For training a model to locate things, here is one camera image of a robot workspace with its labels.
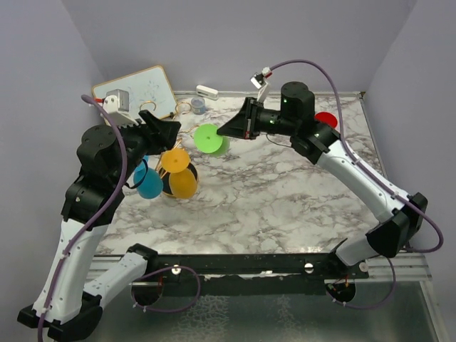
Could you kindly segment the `green wine glass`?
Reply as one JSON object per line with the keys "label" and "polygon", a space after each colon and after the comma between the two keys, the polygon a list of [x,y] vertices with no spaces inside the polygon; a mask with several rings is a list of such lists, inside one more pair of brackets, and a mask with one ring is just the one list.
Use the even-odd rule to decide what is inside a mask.
{"label": "green wine glass", "polygon": [[228,151],[228,137],[218,135],[217,130],[218,127],[213,124],[204,124],[196,129],[193,140],[200,152],[219,157]]}

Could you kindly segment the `red wine glass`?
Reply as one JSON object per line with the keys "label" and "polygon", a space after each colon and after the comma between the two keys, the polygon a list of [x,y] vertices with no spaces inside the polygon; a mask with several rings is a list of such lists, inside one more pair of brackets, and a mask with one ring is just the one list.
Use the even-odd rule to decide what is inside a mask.
{"label": "red wine glass", "polygon": [[325,123],[333,129],[336,129],[338,127],[338,118],[332,113],[322,111],[316,113],[314,117],[319,122]]}

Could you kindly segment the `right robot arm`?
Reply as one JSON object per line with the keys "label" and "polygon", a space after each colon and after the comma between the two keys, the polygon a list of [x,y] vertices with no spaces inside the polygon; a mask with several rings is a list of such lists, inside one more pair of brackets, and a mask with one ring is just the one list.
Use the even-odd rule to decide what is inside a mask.
{"label": "right robot arm", "polygon": [[358,237],[345,239],[331,251],[329,274],[344,278],[364,259],[393,258],[418,232],[428,200],[392,185],[344,146],[340,133],[315,117],[315,95],[302,82],[281,87],[279,110],[267,109],[253,97],[217,131],[218,135],[254,140],[262,133],[284,135],[291,147],[312,164],[330,172],[373,213],[378,225]]}

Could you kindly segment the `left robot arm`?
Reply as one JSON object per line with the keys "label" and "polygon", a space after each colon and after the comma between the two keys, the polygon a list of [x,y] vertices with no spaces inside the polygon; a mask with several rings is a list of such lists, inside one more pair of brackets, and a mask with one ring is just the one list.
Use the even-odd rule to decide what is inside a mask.
{"label": "left robot arm", "polygon": [[154,252],[136,247],[95,281],[87,275],[101,238],[123,201],[123,186],[146,155],[174,147],[180,123],[140,111],[142,123],[124,128],[97,125],[84,132],[77,156],[81,168],[67,189],[61,233],[51,269],[36,301],[18,322],[48,331],[54,341],[82,341],[98,325],[105,307],[132,281],[157,273]]}

